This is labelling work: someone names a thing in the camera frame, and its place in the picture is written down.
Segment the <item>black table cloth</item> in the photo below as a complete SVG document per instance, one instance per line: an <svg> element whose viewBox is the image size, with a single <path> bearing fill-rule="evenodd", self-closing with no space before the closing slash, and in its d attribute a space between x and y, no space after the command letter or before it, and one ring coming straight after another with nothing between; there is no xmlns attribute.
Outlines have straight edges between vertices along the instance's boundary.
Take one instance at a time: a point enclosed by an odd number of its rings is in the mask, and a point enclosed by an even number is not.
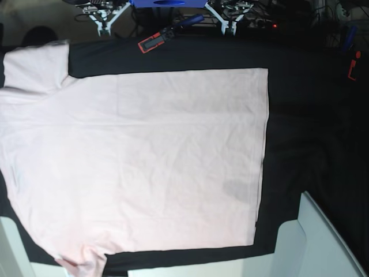
<svg viewBox="0 0 369 277"><path fill-rule="evenodd" d="M137 39L74 44L69 73L102 74L267 68L270 114L254 245L107 257L105 276L130 269L203 264L274 251L277 229L295 219L302 192L322 207L368 270L368 56L307 51L249 40L181 36L143 54Z"/></svg>

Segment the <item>white table frame left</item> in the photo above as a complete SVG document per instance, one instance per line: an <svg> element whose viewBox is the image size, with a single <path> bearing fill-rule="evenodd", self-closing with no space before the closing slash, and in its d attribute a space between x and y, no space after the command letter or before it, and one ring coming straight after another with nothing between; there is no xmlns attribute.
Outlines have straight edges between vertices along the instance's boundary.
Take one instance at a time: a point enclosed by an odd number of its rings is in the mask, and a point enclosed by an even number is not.
<svg viewBox="0 0 369 277"><path fill-rule="evenodd" d="M69 274L60 266L31 263L16 224L1 216L1 276L66 277Z"/></svg>

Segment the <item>blue box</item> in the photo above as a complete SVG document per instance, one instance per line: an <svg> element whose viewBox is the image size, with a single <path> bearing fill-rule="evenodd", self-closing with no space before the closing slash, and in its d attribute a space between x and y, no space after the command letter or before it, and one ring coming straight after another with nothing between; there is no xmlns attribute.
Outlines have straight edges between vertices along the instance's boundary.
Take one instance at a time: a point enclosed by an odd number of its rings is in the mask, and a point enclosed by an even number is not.
<svg viewBox="0 0 369 277"><path fill-rule="evenodd" d="M204 8L208 0L132 0L136 8Z"/></svg>

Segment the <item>red black right clamp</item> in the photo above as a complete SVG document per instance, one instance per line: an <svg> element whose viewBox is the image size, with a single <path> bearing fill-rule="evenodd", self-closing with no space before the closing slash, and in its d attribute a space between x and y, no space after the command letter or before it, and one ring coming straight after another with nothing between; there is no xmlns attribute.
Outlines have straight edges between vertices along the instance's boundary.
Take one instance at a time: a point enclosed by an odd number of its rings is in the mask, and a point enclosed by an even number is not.
<svg viewBox="0 0 369 277"><path fill-rule="evenodd" d="M347 29L345 39L341 48L342 54L348 60L347 78L351 81L357 81L358 61L362 56L360 50L356 50L354 46L354 38L357 34L357 26L351 26Z"/></svg>

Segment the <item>red black top clamp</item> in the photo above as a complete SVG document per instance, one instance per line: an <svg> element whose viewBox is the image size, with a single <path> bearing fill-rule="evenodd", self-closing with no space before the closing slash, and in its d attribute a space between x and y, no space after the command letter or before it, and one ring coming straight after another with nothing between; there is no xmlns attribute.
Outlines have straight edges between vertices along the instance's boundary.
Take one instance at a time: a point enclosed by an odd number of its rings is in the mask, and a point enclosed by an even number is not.
<svg viewBox="0 0 369 277"><path fill-rule="evenodd" d="M204 16L202 14L195 14L140 41L138 47L143 54L146 54L158 46L172 40L175 37L176 31L198 24L202 21L204 21Z"/></svg>

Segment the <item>black power strip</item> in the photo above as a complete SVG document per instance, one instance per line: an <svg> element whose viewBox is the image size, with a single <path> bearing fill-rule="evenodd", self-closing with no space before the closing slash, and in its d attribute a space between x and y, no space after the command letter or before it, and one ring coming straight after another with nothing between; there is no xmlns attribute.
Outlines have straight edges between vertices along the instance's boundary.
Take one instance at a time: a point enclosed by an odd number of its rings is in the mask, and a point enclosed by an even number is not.
<svg viewBox="0 0 369 277"><path fill-rule="evenodd" d="M197 23L194 26L221 28L222 23L214 17L205 17L204 21ZM244 17L238 23L236 23L236 27L251 28L251 29L278 29L278 24L272 20L265 18Z"/></svg>

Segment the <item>red black clamp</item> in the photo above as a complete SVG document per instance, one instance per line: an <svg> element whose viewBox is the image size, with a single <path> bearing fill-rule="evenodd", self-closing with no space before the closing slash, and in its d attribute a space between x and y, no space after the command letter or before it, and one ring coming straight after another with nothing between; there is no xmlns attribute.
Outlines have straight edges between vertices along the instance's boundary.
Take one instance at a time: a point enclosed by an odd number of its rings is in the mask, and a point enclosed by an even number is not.
<svg viewBox="0 0 369 277"><path fill-rule="evenodd" d="M357 81L358 61L362 56L360 50L356 50L354 46L354 38L357 34L357 26L351 26L347 29L345 39L341 48L342 54L348 60L347 78L351 81Z"/></svg>
<svg viewBox="0 0 369 277"><path fill-rule="evenodd" d="M140 41L138 47L143 54L146 54L158 46L172 40L175 37L176 31L198 24L202 21L204 21L204 16L202 14L195 14Z"/></svg>

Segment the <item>pink T-shirt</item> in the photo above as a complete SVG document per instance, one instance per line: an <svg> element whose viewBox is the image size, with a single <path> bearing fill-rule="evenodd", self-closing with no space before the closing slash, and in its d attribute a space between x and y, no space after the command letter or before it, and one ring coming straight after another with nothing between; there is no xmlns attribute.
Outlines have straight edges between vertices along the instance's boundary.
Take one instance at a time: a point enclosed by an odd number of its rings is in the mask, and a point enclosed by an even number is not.
<svg viewBox="0 0 369 277"><path fill-rule="evenodd" d="M73 276L101 276L109 254L253 244L267 69L74 78L68 44L3 65L7 196Z"/></svg>

